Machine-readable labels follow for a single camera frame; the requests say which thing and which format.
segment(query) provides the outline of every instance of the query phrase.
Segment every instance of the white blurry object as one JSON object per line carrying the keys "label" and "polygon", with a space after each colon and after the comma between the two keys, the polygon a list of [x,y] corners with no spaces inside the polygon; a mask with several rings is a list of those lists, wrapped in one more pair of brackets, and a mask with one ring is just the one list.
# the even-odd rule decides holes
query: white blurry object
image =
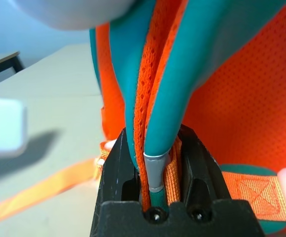
{"label": "white blurry object", "polygon": [[136,0],[9,0],[59,30],[88,30],[124,15]]}
{"label": "white blurry object", "polygon": [[115,144],[116,141],[117,141],[117,139],[107,142],[107,143],[105,144],[105,148],[106,148],[107,150],[111,150],[111,149],[113,148],[113,146],[114,146],[114,144]]}
{"label": "white blurry object", "polygon": [[19,156],[27,140],[25,106],[17,100],[0,99],[0,158]]}

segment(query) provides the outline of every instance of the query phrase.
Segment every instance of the teal strap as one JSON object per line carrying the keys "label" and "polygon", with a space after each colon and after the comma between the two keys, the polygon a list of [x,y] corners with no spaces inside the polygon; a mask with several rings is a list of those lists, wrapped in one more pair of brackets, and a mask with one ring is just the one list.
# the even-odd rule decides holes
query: teal strap
{"label": "teal strap", "polygon": [[158,206],[162,208],[164,211],[168,211],[165,189],[162,189],[157,193],[149,192],[149,195],[151,197],[152,206]]}
{"label": "teal strap", "polygon": [[138,168],[133,142],[137,84],[145,38],[156,0],[138,1],[124,17],[110,24],[110,48],[114,72],[125,101],[128,145]]}

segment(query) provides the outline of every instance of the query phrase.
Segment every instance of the orange webbing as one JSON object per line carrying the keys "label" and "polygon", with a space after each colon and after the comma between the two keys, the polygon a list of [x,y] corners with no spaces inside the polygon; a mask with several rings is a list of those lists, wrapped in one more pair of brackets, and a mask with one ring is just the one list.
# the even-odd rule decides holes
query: orange webbing
{"label": "orange webbing", "polygon": [[96,27],[97,59],[104,107],[102,125],[108,140],[116,139],[125,127],[124,102],[111,61],[109,24]]}
{"label": "orange webbing", "polygon": [[181,140],[176,138],[172,149],[169,152],[171,162],[166,166],[164,172],[164,183],[166,191],[167,204],[170,205],[175,201],[180,201],[180,187],[181,180]]}
{"label": "orange webbing", "polygon": [[[100,145],[101,156],[104,161],[110,150],[105,148],[105,143]],[[176,160],[180,163],[181,141],[177,139],[170,151],[172,163]],[[55,196],[73,186],[83,183],[95,176],[101,175],[102,164],[99,167],[96,163],[98,159],[91,159],[73,165],[59,173],[47,178],[41,183],[17,194],[16,196],[0,203],[0,221],[16,214],[32,205]],[[176,189],[176,172],[171,172],[171,165],[168,165],[168,174],[165,174],[165,184]],[[286,203],[283,199],[282,191],[276,176],[257,176],[223,172],[226,185],[233,199],[248,200],[254,213],[260,220],[286,221]],[[168,204],[180,200],[180,197],[170,195],[167,197]]]}
{"label": "orange webbing", "polygon": [[134,111],[134,144],[140,172],[144,211],[150,207],[148,181],[143,157],[147,106],[159,60],[179,4],[180,0],[156,1],[140,64]]}
{"label": "orange webbing", "polygon": [[276,176],[223,172],[223,177],[232,198],[249,201],[258,219],[286,221],[286,201]]}
{"label": "orange webbing", "polygon": [[66,168],[16,196],[0,202],[0,221],[94,178],[96,162],[87,160]]}

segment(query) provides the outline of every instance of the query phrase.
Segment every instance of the clamp jaw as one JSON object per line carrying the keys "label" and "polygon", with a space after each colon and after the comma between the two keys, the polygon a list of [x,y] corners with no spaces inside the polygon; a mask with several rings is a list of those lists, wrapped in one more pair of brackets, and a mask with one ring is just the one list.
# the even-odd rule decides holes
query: clamp jaw
{"label": "clamp jaw", "polygon": [[181,202],[142,212],[140,176],[123,130],[102,170],[91,237],[264,237],[246,200],[232,200],[218,164],[192,129],[182,126]]}

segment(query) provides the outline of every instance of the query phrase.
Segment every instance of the orange strap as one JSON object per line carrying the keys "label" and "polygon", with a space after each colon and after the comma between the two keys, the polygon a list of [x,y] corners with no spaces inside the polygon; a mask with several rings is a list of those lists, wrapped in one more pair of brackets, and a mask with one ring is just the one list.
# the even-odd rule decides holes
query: orange strap
{"label": "orange strap", "polygon": [[0,221],[30,206],[62,193],[96,175],[94,159],[66,168],[16,196],[0,202]]}
{"label": "orange strap", "polygon": [[[100,159],[106,160],[109,150],[104,148],[105,143],[101,144]],[[172,162],[167,166],[168,172],[165,174],[165,185],[168,204],[178,201],[179,196],[175,192],[178,177],[169,174],[172,165],[180,163],[181,141],[176,140],[171,152]],[[75,164],[67,169],[54,174],[39,184],[17,194],[0,203],[0,221],[16,214],[30,206],[40,203],[73,186],[87,180],[99,177],[101,174],[102,163],[98,165],[96,160],[90,159],[82,163]],[[286,221],[286,201],[283,198],[278,179],[276,176],[257,176],[223,172],[223,177],[233,199],[248,200],[257,218],[260,220]]]}
{"label": "orange strap", "polygon": [[223,172],[233,199],[249,201],[260,220],[286,221],[286,201],[276,176]]}

